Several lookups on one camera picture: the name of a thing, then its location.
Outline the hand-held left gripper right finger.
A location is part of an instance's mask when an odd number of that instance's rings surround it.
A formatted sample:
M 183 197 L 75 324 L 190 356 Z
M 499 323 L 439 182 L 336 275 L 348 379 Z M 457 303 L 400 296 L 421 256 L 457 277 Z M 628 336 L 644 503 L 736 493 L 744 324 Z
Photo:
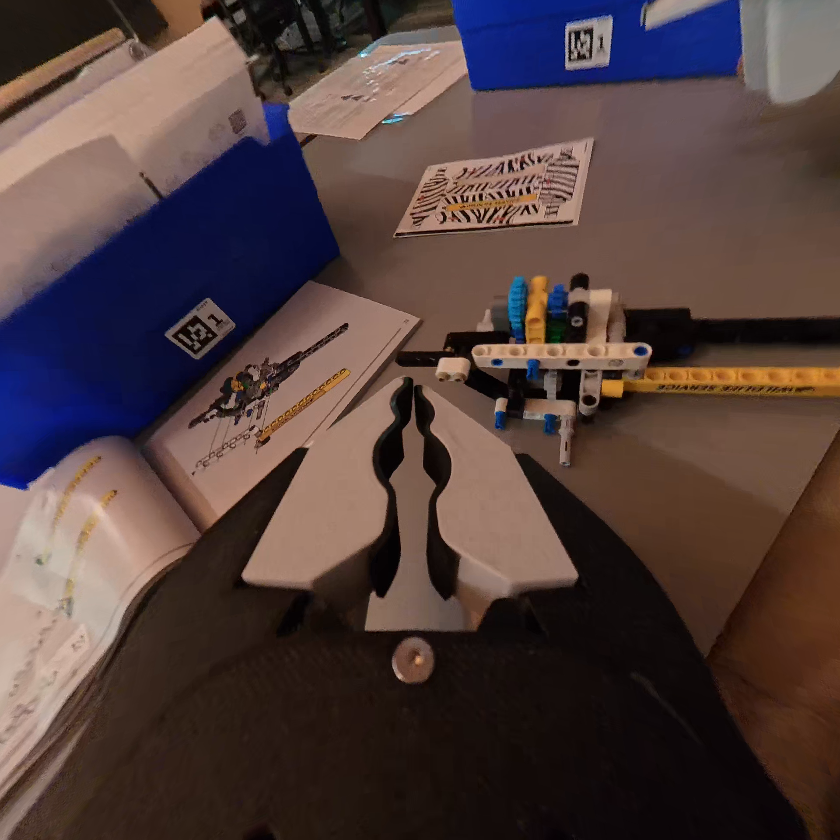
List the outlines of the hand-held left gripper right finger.
M 512 449 L 422 385 L 414 416 L 434 483 L 427 568 L 437 593 L 480 625 L 494 602 L 573 587 L 578 571 Z

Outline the open lego instruction booklet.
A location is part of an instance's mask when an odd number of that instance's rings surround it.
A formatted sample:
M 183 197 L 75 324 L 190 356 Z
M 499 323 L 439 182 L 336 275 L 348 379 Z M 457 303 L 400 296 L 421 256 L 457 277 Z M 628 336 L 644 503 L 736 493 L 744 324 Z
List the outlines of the open lego instruction booklet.
M 2 813 L 78 738 L 77 706 L 140 598 L 327 429 L 418 318 L 307 283 L 138 448 L 85 444 L 2 486 Z

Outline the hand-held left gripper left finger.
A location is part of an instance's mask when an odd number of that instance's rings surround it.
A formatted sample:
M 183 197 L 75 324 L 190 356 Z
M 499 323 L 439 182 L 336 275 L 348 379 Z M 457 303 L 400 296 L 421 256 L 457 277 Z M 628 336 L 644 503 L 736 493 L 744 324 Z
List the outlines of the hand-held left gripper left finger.
M 401 557 L 391 478 L 413 397 L 413 380 L 399 377 L 315 439 L 243 570 L 246 583 L 321 599 L 388 592 Z

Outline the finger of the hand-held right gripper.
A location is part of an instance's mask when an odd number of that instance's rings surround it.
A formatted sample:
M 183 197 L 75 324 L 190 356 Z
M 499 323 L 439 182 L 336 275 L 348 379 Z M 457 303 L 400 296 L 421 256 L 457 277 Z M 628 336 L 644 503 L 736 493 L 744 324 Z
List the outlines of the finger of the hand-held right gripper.
M 734 11 L 726 13 L 735 21 L 738 31 L 742 28 L 739 1 L 653 1 L 647 2 L 642 10 L 642 26 L 646 31 L 683 20 L 692 15 L 704 14 L 707 10 L 718 7 L 732 7 Z
M 837 77 L 838 1 L 741 1 L 740 19 L 747 89 L 791 104 Z

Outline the white printed paper sheet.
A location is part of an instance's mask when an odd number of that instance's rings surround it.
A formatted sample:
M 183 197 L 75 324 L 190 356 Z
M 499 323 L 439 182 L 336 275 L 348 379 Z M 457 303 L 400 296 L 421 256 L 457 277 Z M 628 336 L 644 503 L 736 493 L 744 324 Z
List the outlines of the white printed paper sheet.
M 467 72 L 459 41 L 380 45 L 292 99 L 294 133 L 362 140 L 387 118 L 421 109 Z

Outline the zebra striped sticker sheet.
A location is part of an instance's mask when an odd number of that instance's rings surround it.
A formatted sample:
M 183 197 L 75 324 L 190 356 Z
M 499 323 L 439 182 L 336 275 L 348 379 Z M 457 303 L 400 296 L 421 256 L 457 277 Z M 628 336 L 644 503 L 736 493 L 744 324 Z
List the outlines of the zebra striped sticker sheet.
M 426 168 L 394 238 L 579 224 L 593 138 Z

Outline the multicoloured lego assembly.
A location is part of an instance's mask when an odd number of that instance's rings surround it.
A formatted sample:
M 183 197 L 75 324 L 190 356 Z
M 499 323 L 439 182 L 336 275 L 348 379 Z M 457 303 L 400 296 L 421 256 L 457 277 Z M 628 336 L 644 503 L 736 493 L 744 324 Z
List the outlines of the multicoloured lego assembly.
M 631 394 L 838 398 L 838 367 L 686 365 L 699 347 L 838 346 L 838 318 L 695 318 L 688 308 L 626 308 L 618 293 L 517 276 L 472 331 L 450 332 L 441 350 L 402 351 L 404 368 L 434 369 L 494 403 L 494 425 L 539 422 L 571 466 L 578 422 Z

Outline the small white paper bag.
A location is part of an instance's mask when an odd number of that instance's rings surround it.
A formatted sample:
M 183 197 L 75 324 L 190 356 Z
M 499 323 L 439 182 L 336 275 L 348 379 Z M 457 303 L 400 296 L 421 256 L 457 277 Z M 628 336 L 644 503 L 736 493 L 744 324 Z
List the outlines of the small white paper bag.
M 112 136 L 83 143 L 4 187 L 1 316 L 62 277 L 157 203 Z

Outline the blue bin with paper bags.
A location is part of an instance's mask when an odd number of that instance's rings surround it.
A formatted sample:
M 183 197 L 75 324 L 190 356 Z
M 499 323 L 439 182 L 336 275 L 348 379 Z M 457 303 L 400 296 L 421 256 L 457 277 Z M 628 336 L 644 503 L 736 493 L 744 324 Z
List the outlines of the blue bin with paper bags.
M 340 249 L 291 127 L 236 143 L 2 320 L 1 481 L 134 438 Z

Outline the black office chair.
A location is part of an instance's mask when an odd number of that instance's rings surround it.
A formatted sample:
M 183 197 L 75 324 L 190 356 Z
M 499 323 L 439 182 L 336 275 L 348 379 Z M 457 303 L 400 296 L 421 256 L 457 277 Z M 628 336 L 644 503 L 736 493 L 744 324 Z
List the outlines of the black office chair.
M 289 100 L 389 28 L 378 1 L 202 1 L 200 10 L 244 50 L 262 99 Z

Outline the blue plastic bin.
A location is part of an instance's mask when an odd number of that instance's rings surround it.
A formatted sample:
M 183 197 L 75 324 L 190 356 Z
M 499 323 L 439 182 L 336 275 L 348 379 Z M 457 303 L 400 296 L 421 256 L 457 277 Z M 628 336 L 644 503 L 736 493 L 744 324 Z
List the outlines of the blue plastic bin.
M 454 1 L 476 91 L 728 77 L 742 35 L 732 7 L 661 28 L 642 26 L 641 1 Z

